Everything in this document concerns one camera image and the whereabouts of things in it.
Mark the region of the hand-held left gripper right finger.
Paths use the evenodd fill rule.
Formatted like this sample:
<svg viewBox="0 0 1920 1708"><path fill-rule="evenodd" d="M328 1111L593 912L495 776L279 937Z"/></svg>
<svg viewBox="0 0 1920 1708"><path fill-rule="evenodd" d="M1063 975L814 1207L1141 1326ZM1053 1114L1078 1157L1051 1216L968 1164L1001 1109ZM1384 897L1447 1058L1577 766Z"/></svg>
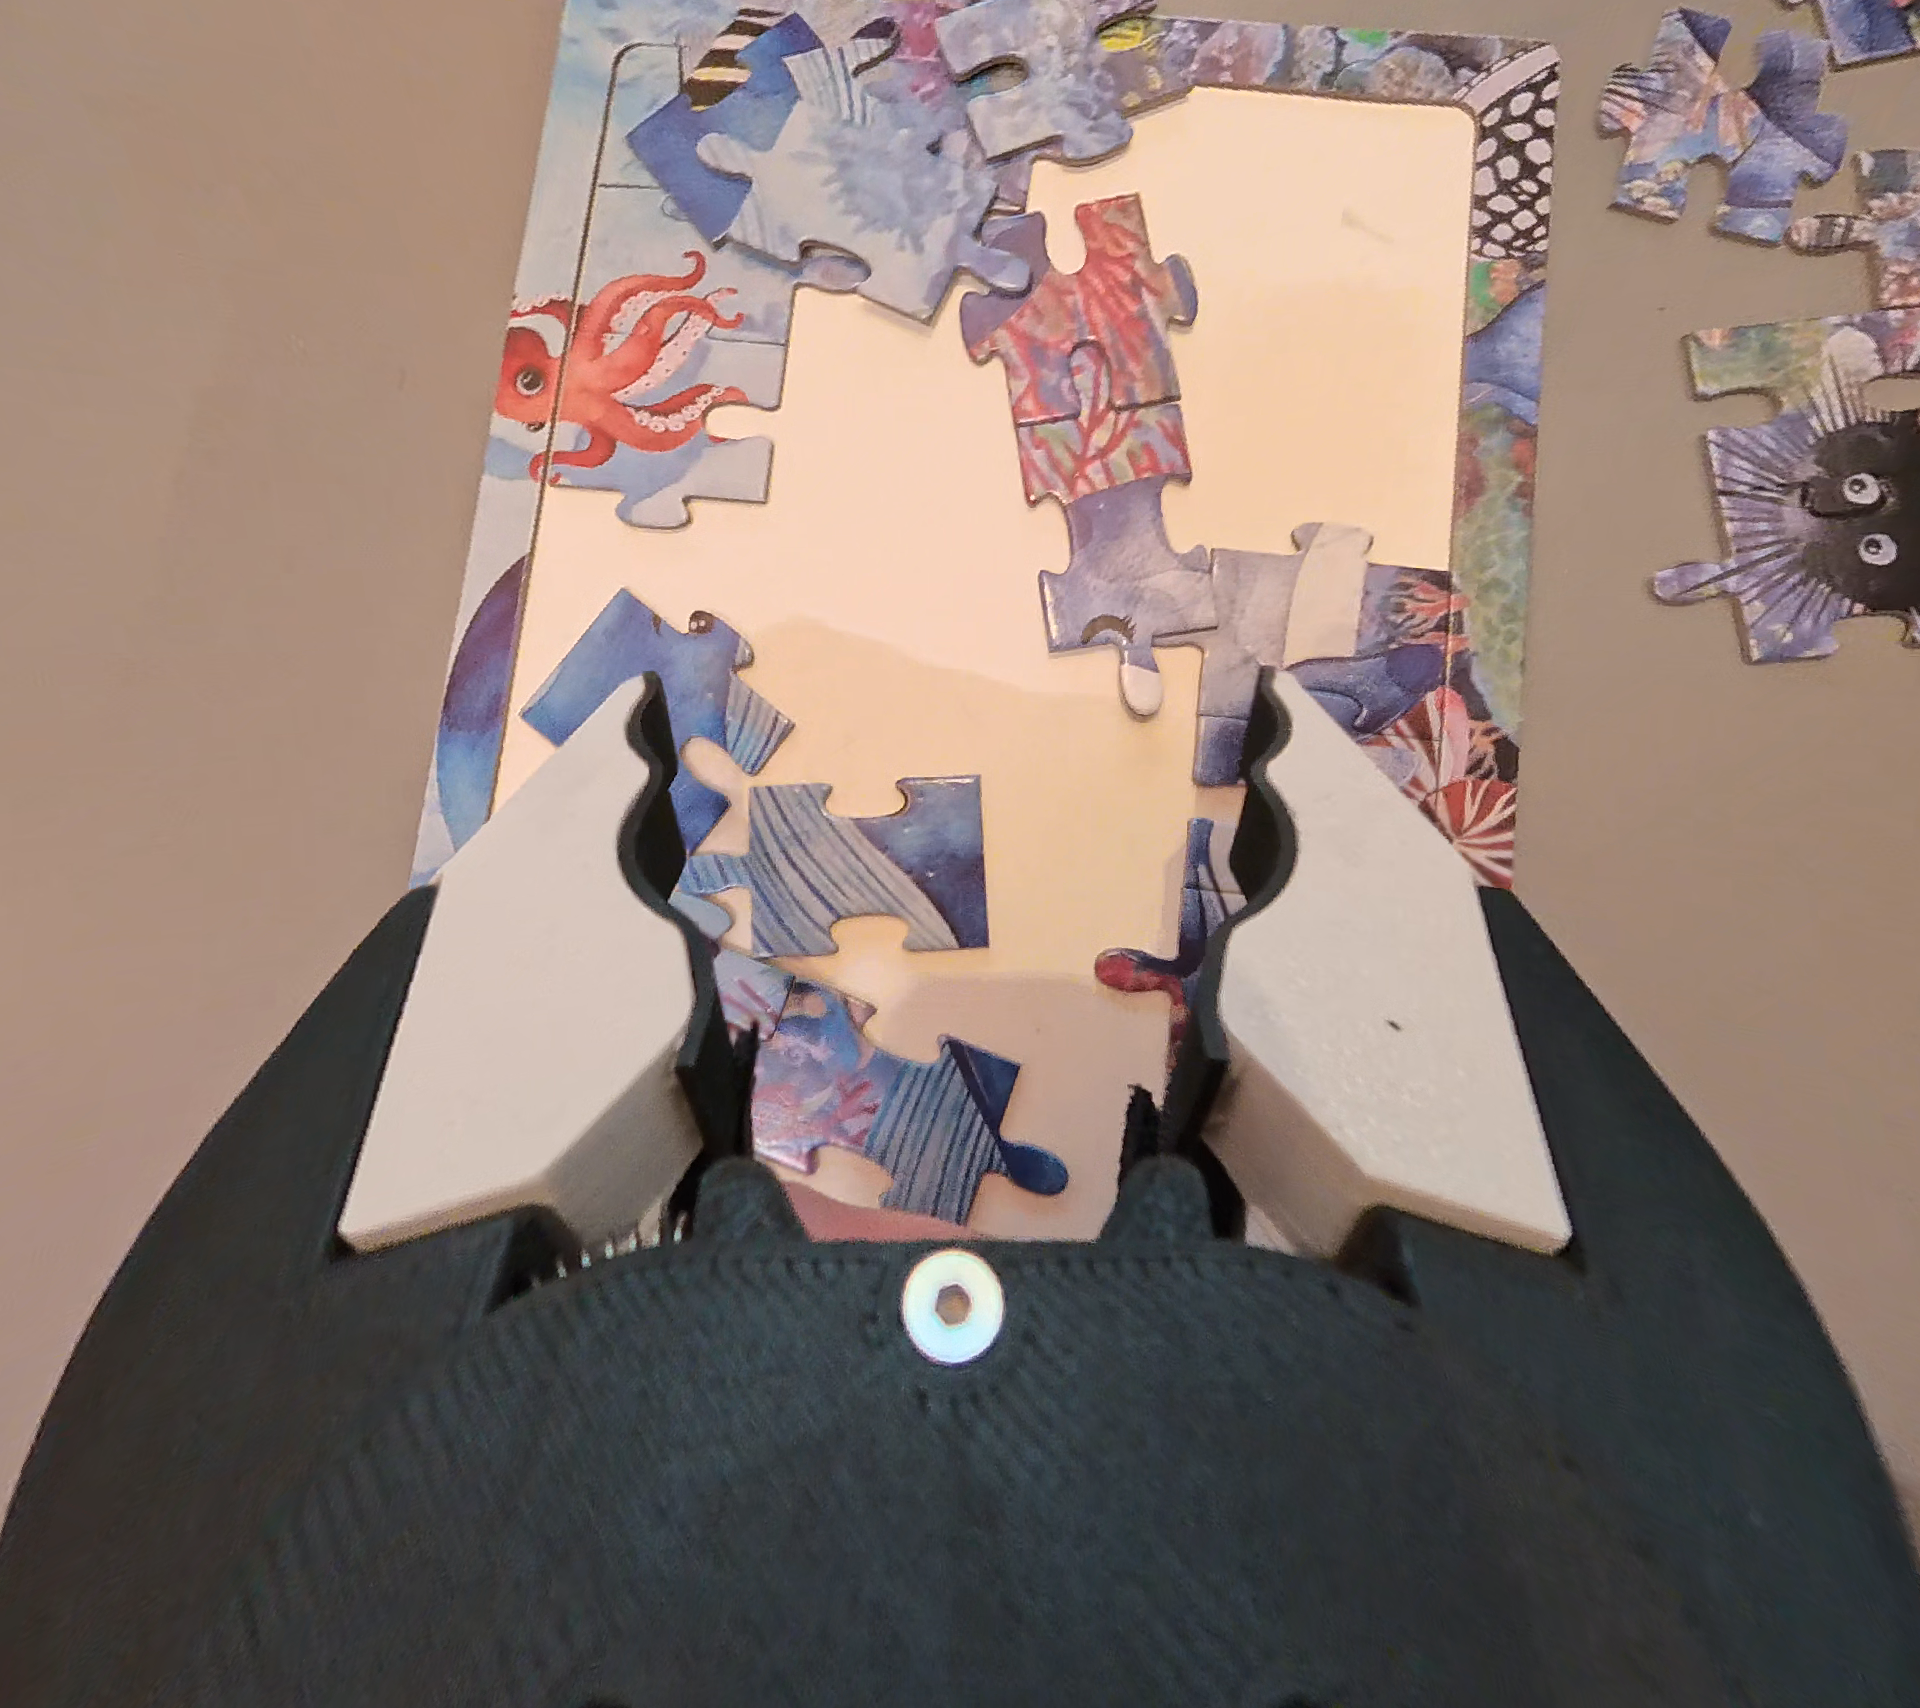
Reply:
<svg viewBox="0 0 1920 1708"><path fill-rule="evenodd" d="M1168 1078L1294 1255L1379 1207L1533 1255L1568 1213L1468 865L1284 669L1260 670L1230 868Z"/></svg>

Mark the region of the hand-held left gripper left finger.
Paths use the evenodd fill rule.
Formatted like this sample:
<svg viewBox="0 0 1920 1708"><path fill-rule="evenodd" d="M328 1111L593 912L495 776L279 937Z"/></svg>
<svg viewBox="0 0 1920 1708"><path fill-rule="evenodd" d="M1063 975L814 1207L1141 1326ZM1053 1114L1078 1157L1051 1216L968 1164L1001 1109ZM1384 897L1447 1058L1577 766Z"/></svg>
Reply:
<svg viewBox="0 0 1920 1708"><path fill-rule="evenodd" d="M597 1245L697 1157L753 1149L753 1053L670 906L676 772L665 686L638 675L445 863L339 1213L350 1249L523 1209Z"/></svg>

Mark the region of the lavender white whale puzzle piece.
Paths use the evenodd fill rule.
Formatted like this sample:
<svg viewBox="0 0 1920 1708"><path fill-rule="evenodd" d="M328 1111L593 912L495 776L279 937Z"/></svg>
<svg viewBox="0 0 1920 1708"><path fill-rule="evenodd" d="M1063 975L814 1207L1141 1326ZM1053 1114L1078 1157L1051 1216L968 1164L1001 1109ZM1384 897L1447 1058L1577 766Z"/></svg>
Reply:
<svg viewBox="0 0 1920 1708"><path fill-rule="evenodd" d="M1291 543L1287 555L1213 548L1217 626L1201 635L1201 716L1244 719L1260 669L1354 659L1375 535L1311 521Z"/></svg>

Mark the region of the purple eyelash puzzle piece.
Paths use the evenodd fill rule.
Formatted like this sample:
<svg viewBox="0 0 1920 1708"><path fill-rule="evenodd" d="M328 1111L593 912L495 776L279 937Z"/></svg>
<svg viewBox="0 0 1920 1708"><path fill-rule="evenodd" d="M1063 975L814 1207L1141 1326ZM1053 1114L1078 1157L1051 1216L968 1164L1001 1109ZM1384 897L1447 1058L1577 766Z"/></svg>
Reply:
<svg viewBox="0 0 1920 1708"><path fill-rule="evenodd" d="M1217 629L1213 559L1204 546L1170 548L1164 486L1141 476L1070 500L1070 565L1037 577L1048 651L1111 646L1122 706L1139 719L1164 702L1154 646Z"/></svg>

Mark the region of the black sea urchin puzzle piece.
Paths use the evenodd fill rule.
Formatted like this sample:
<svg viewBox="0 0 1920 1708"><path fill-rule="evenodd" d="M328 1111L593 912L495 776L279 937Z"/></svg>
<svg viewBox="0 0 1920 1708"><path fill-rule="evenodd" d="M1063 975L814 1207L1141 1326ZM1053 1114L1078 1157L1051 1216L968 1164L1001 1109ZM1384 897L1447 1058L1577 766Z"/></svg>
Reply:
<svg viewBox="0 0 1920 1708"><path fill-rule="evenodd" d="M1705 435L1726 555L1651 577L1667 608L1728 596L1756 665L1836 651L1836 624L1894 616L1918 646L1918 411L1787 410Z"/></svg>

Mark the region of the red green coral puzzle piece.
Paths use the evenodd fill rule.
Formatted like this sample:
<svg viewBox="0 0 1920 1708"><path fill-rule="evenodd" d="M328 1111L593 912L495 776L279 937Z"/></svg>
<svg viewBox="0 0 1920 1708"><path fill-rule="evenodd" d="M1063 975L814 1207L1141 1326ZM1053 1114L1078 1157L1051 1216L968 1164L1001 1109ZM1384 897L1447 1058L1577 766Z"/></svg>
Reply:
<svg viewBox="0 0 1920 1708"><path fill-rule="evenodd" d="M1120 407L1104 346L1079 340L1059 372L1068 402L1037 423L1015 423L1023 495L1063 506L1135 481L1189 482L1184 410L1178 398Z"/></svg>

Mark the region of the sea print puzzle board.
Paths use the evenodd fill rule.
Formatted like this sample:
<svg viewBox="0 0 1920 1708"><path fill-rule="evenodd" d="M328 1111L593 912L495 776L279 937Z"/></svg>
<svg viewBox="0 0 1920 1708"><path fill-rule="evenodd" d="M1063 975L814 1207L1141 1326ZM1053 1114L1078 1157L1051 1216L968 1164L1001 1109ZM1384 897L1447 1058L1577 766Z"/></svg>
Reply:
<svg viewBox="0 0 1920 1708"><path fill-rule="evenodd" d="M859 291L866 267L843 249L789 262L703 240L634 161L630 131L738 5L821 34L855 5L891 17L897 45L855 76L968 135L996 181L981 240L993 218L1037 210L1070 272L1087 255L1072 210L1139 196L1152 255L1184 255L1197 284L1197 321L1168 332L1193 468L1164 486L1170 548L1287 555L1311 521L1375 535L1354 654L1443 646L1447 679L1348 740L1487 884L1513 871L1546 303L1543 244L1499 249L1510 228L1487 161L1504 111L1510 135L1553 154L1557 63L1410 34L1117 19L1099 44L1133 139L1097 161L1053 145L989 161L967 104L1023 70L951 78L933 24L964 5L565 0L507 335L523 309L707 249L757 335L786 343L778 407L718 417L773 440L773 481L764 504L693 500L682 528L634 528L613 493L527 481L534 435L493 396L413 879L433 881L562 750L520 709L613 595L678 629L719 616L753 646L741 681L796 729L759 776L687 744L728 805L697 852L745 852L753 788L828 786L833 813L864 818L897 812L901 779L980 779L981 951L910 953L901 921L855 919L833 953L763 964L869 1002L874 1051L930 1064L959 1038L1018 1059L1001 1134L1070 1180L1036 1197L987 1174L964 1227L1091 1234L1125 1100L1164 1080L1184 1028L1170 995L1099 986L1097 953L1173 953L1186 822L1217 823L1227 863L1243 799L1193 786L1204 641L1154 646L1147 719L1122 706L1111 646L1048 651L1037 577L1070 565L1063 504L1023 495L1006 372L972 365L958 323L993 286L959 272L930 321L905 317ZM714 953L757 958L745 893L682 912Z"/></svg>

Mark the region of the red coral purple puzzle piece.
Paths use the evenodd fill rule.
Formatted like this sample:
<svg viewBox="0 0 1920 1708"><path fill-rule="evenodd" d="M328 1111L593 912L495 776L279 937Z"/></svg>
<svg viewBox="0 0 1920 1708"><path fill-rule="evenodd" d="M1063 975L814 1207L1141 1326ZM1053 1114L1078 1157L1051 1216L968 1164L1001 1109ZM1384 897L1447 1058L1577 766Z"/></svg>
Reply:
<svg viewBox="0 0 1920 1708"><path fill-rule="evenodd" d="M1117 410L1181 398L1170 329L1197 321L1197 284L1184 255L1152 255L1139 196L1072 210L1087 244L1079 269L1048 261L1043 214L993 218L987 240L1023 255L1036 284L1023 299L968 291L958 309L972 365L999 361L1015 424L1079 414L1070 354L1093 346L1109 370Z"/></svg>

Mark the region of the light blue anemone puzzle piece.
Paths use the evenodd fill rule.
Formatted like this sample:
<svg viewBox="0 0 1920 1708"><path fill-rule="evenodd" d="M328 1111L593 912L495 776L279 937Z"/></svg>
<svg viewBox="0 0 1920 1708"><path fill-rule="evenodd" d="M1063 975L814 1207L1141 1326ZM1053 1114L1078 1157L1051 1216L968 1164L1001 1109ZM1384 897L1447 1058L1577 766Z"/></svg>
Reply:
<svg viewBox="0 0 1920 1708"><path fill-rule="evenodd" d="M980 237L996 181L964 131L939 131L918 100L874 98L833 49L786 70L799 104L773 145L728 133L693 145L707 168L749 181L734 240L789 262L843 249L866 267L859 291L913 321L933 317L959 272L1013 299L1032 288L1032 262Z"/></svg>

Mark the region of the blue red coral puzzle piece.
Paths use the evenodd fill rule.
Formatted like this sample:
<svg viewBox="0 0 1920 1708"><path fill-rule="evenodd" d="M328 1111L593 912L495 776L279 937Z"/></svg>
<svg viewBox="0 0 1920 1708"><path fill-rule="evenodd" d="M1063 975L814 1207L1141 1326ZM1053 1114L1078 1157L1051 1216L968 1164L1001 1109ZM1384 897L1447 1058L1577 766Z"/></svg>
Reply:
<svg viewBox="0 0 1920 1708"><path fill-rule="evenodd" d="M714 980L734 1033L757 1038L757 1157L814 1174L824 1149L864 1154L897 1082L897 1058L864 1033L874 1009L734 951Z"/></svg>

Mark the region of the dark blue whale eye piece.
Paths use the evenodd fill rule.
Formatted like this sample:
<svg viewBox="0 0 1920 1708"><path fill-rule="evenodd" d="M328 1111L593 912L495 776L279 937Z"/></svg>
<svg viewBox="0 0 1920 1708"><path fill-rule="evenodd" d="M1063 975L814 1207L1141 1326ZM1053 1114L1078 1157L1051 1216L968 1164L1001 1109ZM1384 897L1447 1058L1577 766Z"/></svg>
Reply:
<svg viewBox="0 0 1920 1708"><path fill-rule="evenodd" d="M654 675L678 758L670 805L684 852L693 856L728 805L691 772L687 744L707 740L741 776L759 776L796 729L791 716L741 681L749 665L749 640L719 616L693 609L678 629L619 590L520 709L520 719L551 746L565 746L617 686Z"/></svg>

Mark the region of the blue striped whale puzzle piece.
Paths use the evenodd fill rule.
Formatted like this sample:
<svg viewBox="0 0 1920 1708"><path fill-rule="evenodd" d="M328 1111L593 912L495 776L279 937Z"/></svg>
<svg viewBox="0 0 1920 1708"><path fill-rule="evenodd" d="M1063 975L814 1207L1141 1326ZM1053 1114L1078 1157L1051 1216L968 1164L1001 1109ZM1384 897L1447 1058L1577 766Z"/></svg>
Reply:
<svg viewBox="0 0 1920 1708"><path fill-rule="evenodd" d="M833 813L828 786L749 791L745 852L697 852L682 897L745 893L753 953L824 958L833 926L891 919L905 951L981 951L989 937L980 779L901 779L891 813Z"/></svg>

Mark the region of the lavender coral puzzle piece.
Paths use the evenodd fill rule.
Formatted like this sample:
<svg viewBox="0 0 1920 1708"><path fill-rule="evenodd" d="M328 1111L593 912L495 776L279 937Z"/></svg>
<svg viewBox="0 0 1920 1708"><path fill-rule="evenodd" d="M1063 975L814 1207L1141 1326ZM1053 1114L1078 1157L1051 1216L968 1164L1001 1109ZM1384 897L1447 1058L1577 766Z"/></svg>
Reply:
<svg viewBox="0 0 1920 1708"><path fill-rule="evenodd" d="M1918 150L1855 156L1858 209L1818 210L1787 228L1787 248L1807 255L1861 249L1870 255L1878 309L1918 304Z"/></svg>

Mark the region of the lavender pink spiky puzzle piece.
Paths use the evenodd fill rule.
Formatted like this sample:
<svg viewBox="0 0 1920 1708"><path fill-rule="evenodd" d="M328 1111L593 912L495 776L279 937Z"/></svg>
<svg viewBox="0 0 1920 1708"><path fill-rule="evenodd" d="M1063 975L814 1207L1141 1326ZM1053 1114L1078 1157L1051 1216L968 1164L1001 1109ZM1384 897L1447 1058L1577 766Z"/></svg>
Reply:
<svg viewBox="0 0 1920 1708"><path fill-rule="evenodd" d="M1768 31L1756 78L1733 89L1718 70L1728 34L1723 17L1670 10L1648 63L1613 70L1594 108L1594 131L1624 135L1613 209L1679 222L1688 168L1716 159L1726 168L1716 233L1776 248L1799 181L1836 180L1847 124L1818 108L1827 38Z"/></svg>

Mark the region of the mottled lavender yellow fish piece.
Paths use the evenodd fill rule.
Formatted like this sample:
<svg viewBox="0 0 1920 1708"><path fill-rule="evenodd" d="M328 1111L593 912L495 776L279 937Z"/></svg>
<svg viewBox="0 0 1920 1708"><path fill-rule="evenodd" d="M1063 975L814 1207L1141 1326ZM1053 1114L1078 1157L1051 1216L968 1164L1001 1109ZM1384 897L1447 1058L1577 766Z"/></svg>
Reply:
<svg viewBox="0 0 1920 1708"><path fill-rule="evenodd" d="M1068 161L1097 161L1133 139L1122 89L1099 34L1146 17L1154 0L972 0L933 24L952 80L993 66L1023 70L1013 89L968 98L967 124L989 161L1053 145Z"/></svg>

